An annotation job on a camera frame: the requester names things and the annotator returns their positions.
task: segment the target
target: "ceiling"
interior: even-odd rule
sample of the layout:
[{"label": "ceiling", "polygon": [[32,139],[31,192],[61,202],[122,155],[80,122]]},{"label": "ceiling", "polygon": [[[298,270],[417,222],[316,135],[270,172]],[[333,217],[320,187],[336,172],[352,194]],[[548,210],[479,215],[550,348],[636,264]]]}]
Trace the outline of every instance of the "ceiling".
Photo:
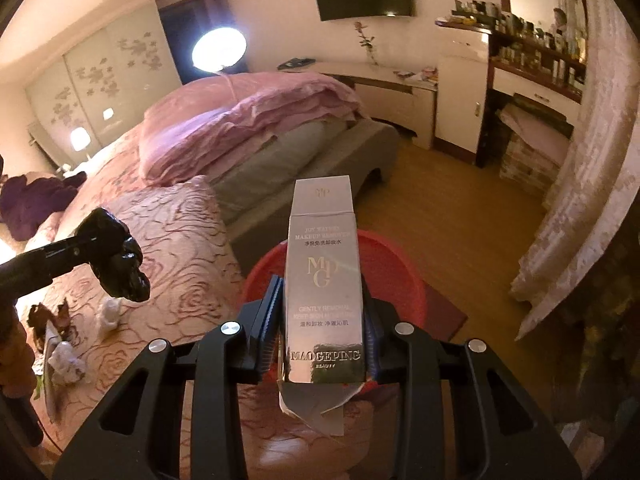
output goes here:
[{"label": "ceiling", "polygon": [[143,0],[24,0],[0,36],[0,82],[24,81]]}]

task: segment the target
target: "screw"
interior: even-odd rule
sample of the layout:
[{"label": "screw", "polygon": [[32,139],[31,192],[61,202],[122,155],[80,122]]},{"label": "screw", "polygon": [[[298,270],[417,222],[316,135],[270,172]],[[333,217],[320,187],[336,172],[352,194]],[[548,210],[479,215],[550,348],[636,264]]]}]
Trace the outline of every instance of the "screw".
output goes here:
[{"label": "screw", "polygon": [[400,335],[410,335],[412,333],[414,333],[414,326],[411,323],[398,323],[396,325],[396,332],[398,332]]},{"label": "screw", "polygon": [[486,350],[486,343],[481,339],[472,339],[471,341],[469,341],[469,349],[472,352],[481,354]]},{"label": "screw", "polygon": [[240,332],[240,324],[236,321],[227,321],[220,329],[224,335],[233,335]]},{"label": "screw", "polygon": [[149,351],[157,354],[166,348],[166,341],[164,339],[154,339],[149,343]]}]

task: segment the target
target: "gray bed frame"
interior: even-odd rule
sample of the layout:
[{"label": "gray bed frame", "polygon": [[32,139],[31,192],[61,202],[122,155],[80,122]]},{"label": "gray bed frame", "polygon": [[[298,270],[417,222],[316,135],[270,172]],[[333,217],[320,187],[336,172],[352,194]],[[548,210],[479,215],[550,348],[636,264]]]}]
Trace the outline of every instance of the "gray bed frame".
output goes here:
[{"label": "gray bed frame", "polygon": [[[398,154],[399,135],[393,126],[369,119],[338,135],[331,145],[297,176],[317,178],[347,174],[355,197],[367,176],[375,170],[386,181]],[[263,199],[227,226],[231,247],[247,276],[271,248],[287,239],[294,182]]]}]

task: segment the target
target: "purple cloth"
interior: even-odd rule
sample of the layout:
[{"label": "purple cloth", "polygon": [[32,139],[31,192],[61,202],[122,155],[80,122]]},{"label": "purple cloth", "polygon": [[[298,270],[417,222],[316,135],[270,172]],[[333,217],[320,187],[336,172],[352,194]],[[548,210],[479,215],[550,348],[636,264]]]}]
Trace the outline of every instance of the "purple cloth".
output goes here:
[{"label": "purple cloth", "polygon": [[7,180],[0,192],[0,215],[14,240],[28,240],[49,215],[64,211],[85,180],[84,171],[65,180],[37,178],[29,185],[25,175]]}]

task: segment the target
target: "shelf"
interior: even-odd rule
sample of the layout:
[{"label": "shelf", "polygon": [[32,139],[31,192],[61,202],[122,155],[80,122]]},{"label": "shelf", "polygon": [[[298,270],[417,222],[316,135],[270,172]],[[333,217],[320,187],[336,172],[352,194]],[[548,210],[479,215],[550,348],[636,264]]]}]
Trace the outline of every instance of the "shelf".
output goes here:
[{"label": "shelf", "polygon": [[567,63],[567,65],[573,66],[578,70],[583,70],[583,71],[587,70],[586,65],[581,63],[579,60],[573,59],[568,54],[563,54],[556,50],[547,48],[546,46],[540,45],[538,44],[537,41],[532,40],[531,38],[519,38],[517,36],[512,36],[511,34],[505,34],[503,32],[492,30],[490,28],[481,27],[478,25],[465,25],[464,23],[440,22],[440,21],[436,21],[435,23],[439,27],[459,28],[461,30],[470,30],[471,32],[481,32],[483,34],[489,34],[490,36],[493,36],[494,38],[498,38],[500,40],[507,40],[510,43],[524,44],[532,48],[535,48],[536,50],[539,50],[540,52],[542,52],[543,54],[547,54],[548,56],[555,57],[556,59],[562,59]]},{"label": "shelf", "polygon": [[553,90],[554,92],[557,92],[560,95],[563,95],[564,97],[567,97],[577,103],[582,102],[582,96],[578,94],[578,92],[571,90],[566,85],[558,86],[554,84],[552,77],[546,74],[540,72],[531,72],[529,70],[522,70],[520,68],[514,67],[513,65],[507,65],[501,61],[490,60],[489,65],[493,66],[494,68],[504,70],[505,72],[511,72],[512,74],[523,77],[524,79],[528,79],[529,81],[533,81],[534,83],[538,83],[539,85],[549,88],[550,90]]},{"label": "shelf", "polygon": [[586,65],[581,63],[579,60],[573,59],[568,54],[563,54],[562,52],[558,52],[557,50],[552,50],[550,48],[547,48],[546,46],[540,45],[537,41],[532,40],[531,38],[518,38],[516,36],[511,36],[510,34],[498,32],[497,30],[494,30],[493,36],[495,36],[496,38],[500,38],[502,40],[511,41],[511,43],[520,43],[520,44],[533,47],[536,50],[539,50],[540,52],[542,52],[543,54],[548,54],[549,56],[555,57],[556,59],[564,60],[569,66],[573,66],[581,70],[587,69]]},{"label": "shelf", "polygon": [[482,32],[483,34],[495,34],[492,28],[482,27],[481,25],[465,25],[464,23],[440,22],[436,20],[438,27],[459,28],[461,30],[470,30],[471,32]]}]

